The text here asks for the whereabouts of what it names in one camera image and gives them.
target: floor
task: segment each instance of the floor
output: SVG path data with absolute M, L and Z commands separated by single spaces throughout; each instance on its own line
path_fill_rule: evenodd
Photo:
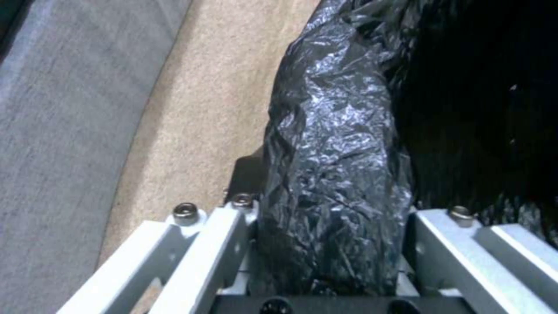
M 210 211 L 234 161 L 262 143 L 276 69 L 319 0 L 194 0 L 119 183 L 101 265 L 143 220 Z

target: metal bar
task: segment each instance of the metal bar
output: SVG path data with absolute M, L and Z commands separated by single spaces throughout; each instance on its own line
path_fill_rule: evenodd
M 245 215 L 216 208 L 180 261 L 150 314 L 207 313 L 217 290 L 234 281 L 248 245 Z
M 444 210 L 420 211 L 416 219 L 416 273 L 424 292 L 457 288 L 479 313 L 553 313 Z
M 558 312 L 558 252 L 520 225 L 483 228 L 475 239 Z
M 127 313 L 154 278 L 166 282 L 188 249 L 181 227 L 145 221 L 58 311 Z

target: garbage bag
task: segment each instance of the garbage bag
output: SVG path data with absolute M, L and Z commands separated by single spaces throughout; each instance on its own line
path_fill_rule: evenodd
M 393 103 L 419 208 L 462 205 L 558 248 L 553 1 L 437 1 Z
M 412 204 L 558 246 L 555 6 L 322 0 L 273 88 L 252 292 L 394 294 Z
M 411 43 L 406 6 L 322 1 L 281 62 L 258 218 L 267 293 L 395 291 L 411 172 L 385 73 Z

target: nut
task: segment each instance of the nut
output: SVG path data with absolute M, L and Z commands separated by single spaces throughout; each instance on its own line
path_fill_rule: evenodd
M 474 215 L 463 206 L 454 206 L 451 210 L 448 211 L 448 215 L 453 219 L 458 226 L 462 228 L 469 228 L 473 225 L 473 221 L 475 220 Z
M 236 209 L 248 209 L 254 206 L 254 198 L 247 193 L 239 193 L 233 196 L 233 207 Z
M 172 210 L 175 223 L 180 226 L 189 226 L 198 221 L 198 207 L 193 203 L 178 204 Z

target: crumpled plastic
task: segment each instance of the crumpled plastic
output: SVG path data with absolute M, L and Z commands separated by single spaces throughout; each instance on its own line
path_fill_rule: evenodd
M 412 204 L 558 245 L 556 10 L 536 3 L 322 0 L 272 93 L 252 293 L 393 295 Z
M 405 3 L 325 0 L 283 58 L 258 218 L 268 293 L 395 291 L 412 199 L 385 73 L 415 25 Z

